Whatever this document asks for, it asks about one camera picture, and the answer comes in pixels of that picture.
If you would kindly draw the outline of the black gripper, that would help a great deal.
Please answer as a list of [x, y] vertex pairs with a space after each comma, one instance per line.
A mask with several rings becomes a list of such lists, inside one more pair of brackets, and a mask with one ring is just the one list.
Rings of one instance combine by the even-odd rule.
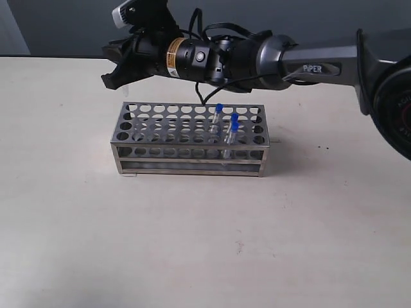
[[220, 57], [204, 41], [164, 31], [138, 31], [102, 47], [103, 57], [116, 68], [101, 75], [104, 86], [117, 90], [152, 76], [199, 83], [222, 82]]

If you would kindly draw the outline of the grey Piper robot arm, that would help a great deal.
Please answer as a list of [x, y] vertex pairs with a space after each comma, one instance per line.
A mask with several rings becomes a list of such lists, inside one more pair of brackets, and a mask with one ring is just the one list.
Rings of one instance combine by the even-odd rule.
[[360, 111], [402, 156], [410, 156], [410, 30], [391, 30], [298, 44], [269, 31], [251, 37], [181, 37], [139, 31], [109, 43], [105, 58], [116, 68], [101, 78], [116, 90], [152, 76], [212, 85], [215, 91], [249, 93], [292, 85], [345, 85]]

